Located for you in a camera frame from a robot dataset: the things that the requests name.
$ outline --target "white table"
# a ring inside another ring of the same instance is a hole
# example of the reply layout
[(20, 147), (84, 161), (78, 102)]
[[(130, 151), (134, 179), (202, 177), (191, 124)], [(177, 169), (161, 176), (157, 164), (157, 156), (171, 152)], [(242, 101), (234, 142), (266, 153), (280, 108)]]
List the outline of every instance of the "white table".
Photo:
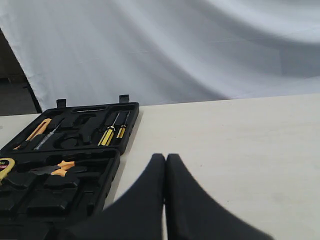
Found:
[[(0, 147), (36, 116), (0, 117)], [(107, 204), (153, 153), (179, 153), (215, 200), (275, 239), (320, 239), (320, 94), (140, 107)]]

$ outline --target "black plastic case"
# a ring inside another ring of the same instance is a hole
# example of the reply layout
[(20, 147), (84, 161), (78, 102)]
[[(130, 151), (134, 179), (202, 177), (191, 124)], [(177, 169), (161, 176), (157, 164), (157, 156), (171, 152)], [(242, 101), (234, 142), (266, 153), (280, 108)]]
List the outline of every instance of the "black plastic case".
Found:
[[(103, 209), (139, 114), (139, 104), (126, 97), (116, 104), (78, 107), (57, 100), (57, 108), (46, 110), (1, 149), (0, 157), (14, 159), (15, 165), (0, 185), (0, 239), (54, 239), (59, 230)], [(45, 132), (26, 141), (44, 119), (51, 119)], [(111, 142), (98, 146), (114, 121)], [(123, 125), (124, 135), (117, 138)], [(62, 160), (74, 161), (74, 169), (82, 172), (65, 177), (30, 172)]]

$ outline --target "case latch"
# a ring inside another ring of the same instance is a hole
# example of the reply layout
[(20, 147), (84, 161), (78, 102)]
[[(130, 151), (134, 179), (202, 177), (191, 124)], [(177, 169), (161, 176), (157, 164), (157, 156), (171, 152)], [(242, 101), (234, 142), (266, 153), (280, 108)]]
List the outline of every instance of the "case latch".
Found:
[(67, 99), (57, 99), (56, 100), (56, 108), (63, 109), (67, 107)]
[(126, 104), (129, 102), (129, 94), (119, 95), (119, 103)]

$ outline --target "white fabric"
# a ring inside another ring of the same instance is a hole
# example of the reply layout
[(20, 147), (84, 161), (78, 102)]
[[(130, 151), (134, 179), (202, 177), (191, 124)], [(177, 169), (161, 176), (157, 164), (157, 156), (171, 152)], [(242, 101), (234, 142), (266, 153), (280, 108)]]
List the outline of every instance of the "white fabric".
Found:
[(0, 0), (43, 109), (320, 92), (318, 0)]

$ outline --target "tape measure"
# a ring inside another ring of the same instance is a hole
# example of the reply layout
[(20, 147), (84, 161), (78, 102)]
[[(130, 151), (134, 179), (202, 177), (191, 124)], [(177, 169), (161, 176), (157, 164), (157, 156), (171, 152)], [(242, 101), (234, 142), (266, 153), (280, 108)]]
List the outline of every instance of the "tape measure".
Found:
[(12, 158), (0, 158), (0, 185), (1, 181), (8, 175), (15, 165), (15, 160)]

